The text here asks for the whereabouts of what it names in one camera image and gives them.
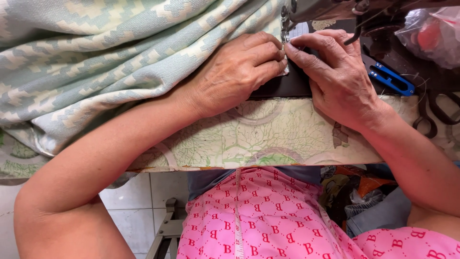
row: person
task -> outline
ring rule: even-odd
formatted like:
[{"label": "person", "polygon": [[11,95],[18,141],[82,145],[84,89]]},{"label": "person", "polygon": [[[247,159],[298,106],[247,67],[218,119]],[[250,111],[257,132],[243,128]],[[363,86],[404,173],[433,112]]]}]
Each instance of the person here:
[{"label": "person", "polygon": [[[145,150],[246,100],[284,70],[286,54],[310,77],[315,107],[360,132],[388,163],[412,202],[408,226],[350,239],[318,205],[319,186],[274,167],[241,168],[187,205],[178,258],[235,258],[235,208],[245,258],[460,258],[459,169],[378,98],[359,42],[344,45],[349,37],[322,30],[282,50],[272,35],[242,35],[167,94],[69,145],[16,198],[20,257],[133,259],[98,193]],[[321,59],[299,47],[317,50]]]}]

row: metal sewing machine part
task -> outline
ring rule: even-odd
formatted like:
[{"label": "metal sewing machine part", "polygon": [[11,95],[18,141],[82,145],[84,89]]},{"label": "metal sewing machine part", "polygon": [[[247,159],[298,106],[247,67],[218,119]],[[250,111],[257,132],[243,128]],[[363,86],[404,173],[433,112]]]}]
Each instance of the metal sewing machine part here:
[{"label": "metal sewing machine part", "polygon": [[356,19],[355,35],[371,37],[371,55],[390,51],[389,36],[404,27],[407,13],[414,9],[458,6],[459,0],[287,0],[281,10],[281,40],[298,23],[312,20]]}]

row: pink patterned clothing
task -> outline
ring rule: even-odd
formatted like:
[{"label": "pink patterned clothing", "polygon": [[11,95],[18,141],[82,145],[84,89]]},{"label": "pink patterned clothing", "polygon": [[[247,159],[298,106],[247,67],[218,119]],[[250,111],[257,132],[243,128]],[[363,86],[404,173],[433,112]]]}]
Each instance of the pink patterned clothing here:
[{"label": "pink patterned clothing", "polygon": [[460,242],[424,229],[372,230],[352,240],[319,207],[321,190],[273,167],[237,170],[188,203],[178,258],[235,259],[237,206],[244,258],[460,259]]}]

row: light blue patterned fabric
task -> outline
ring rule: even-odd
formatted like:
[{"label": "light blue patterned fabric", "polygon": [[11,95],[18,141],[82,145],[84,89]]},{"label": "light blue patterned fabric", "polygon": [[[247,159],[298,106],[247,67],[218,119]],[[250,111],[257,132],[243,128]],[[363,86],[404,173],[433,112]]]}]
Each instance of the light blue patterned fabric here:
[{"label": "light blue patterned fabric", "polygon": [[0,127],[54,156],[170,90],[220,44],[279,36],[284,1],[0,0]]}]

